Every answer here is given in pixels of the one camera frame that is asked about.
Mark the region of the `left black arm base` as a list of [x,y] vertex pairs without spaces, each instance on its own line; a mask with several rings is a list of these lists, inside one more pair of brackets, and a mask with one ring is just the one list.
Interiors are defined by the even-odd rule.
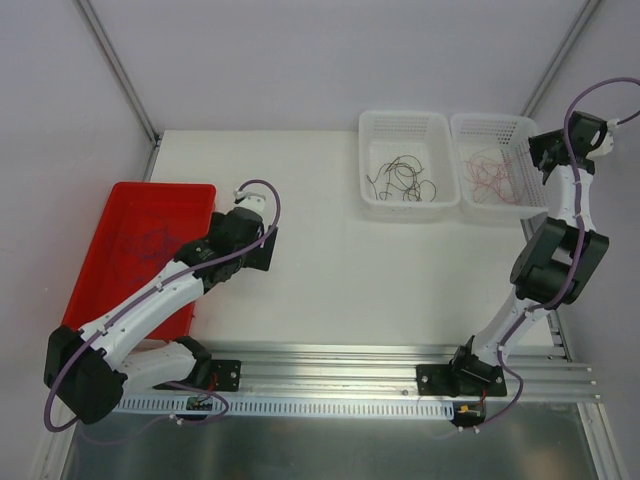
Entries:
[[240,360],[211,359],[198,361],[192,373],[180,385],[215,392],[237,392],[240,386]]

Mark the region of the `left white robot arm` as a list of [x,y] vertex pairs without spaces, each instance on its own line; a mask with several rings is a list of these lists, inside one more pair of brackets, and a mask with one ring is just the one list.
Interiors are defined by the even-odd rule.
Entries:
[[151,281],[121,304],[78,330],[54,330],[44,369],[49,389],[45,427],[58,433],[71,426],[54,425],[55,400],[70,409],[75,421],[93,424],[125,395],[148,388],[211,393],[217,380],[212,358],[192,337],[178,337],[142,353],[135,349],[170,316],[240,270],[268,270],[277,232],[276,224],[264,225],[262,216],[247,207],[215,212],[206,236],[182,245]]

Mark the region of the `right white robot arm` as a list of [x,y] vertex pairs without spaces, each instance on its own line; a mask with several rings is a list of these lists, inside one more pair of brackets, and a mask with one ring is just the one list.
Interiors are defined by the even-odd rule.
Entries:
[[515,261],[505,304],[447,364],[445,394],[505,395],[509,354],[550,312],[575,302],[591,279],[610,240],[592,220],[595,163],[589,156],[608,132],[605,120],[571,111],[561,129],[530,140],[532,163],[551,194],[548,213]]

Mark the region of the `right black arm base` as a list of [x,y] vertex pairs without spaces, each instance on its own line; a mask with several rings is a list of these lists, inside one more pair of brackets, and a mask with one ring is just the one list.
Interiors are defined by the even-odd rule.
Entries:
[[415,368],[421,396],[505,397],[503,370],[499,366],[460,367],[446,364],[419,364]]

